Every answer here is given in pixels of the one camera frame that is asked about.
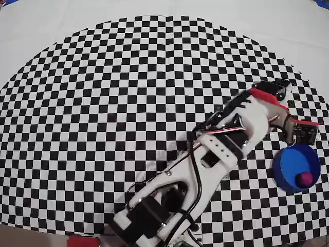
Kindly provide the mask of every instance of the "pink ball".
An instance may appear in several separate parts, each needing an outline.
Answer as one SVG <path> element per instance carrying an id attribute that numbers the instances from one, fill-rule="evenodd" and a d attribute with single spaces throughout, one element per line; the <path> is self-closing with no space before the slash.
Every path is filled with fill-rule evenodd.
<path id="1" fill-rule="evenodd" d="M 296 184 L 300 188 L 309 188 L 313 183 L 313 176 L 309 171 L 301 172 L 296 176 Z"/>

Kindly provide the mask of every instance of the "checkerboard mat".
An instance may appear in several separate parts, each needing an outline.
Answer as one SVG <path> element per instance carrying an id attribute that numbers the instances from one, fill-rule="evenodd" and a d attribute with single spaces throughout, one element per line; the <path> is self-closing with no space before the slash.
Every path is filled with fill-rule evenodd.
<path id="1" fill-rule="evenodd" d="M 294 85 L 299 119 L 323 122 L 321 176 L 287 195 L 270 163 L 272 132 L 221 182 L 198 222 L 209 246 L 272 246 L 326 234 L 328 105 L 265 46 L 202 19 L 139 16 L 53 44 L 0 91 L 0 222 L 36 231 L 101 233 L 135 181 L 186 149 L 186 132 L 260 80 Z"/>

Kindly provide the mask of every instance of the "blue cup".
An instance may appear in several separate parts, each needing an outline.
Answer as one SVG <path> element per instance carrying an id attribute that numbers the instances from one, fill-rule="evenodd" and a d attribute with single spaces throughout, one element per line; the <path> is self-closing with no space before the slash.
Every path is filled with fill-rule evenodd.
<path id="1" fill-rule="evenodd" d="M 295 144 L 281 149 L 274 157 L 272 168 L 277 186 L 288 193 L 298 193 L 311 188 L 320 176 L 320 161 L 316 152 L 308 145 Z M 313 181 L 310 187 L 301 188 L 296 184 L 296 176 L 310 172 Z"/>
<path id="2" fill-rule="evenodd" d="M 328 0 L 315 0 L 315 2 L 322 8 L 329 9 L 329 1 Z"/>

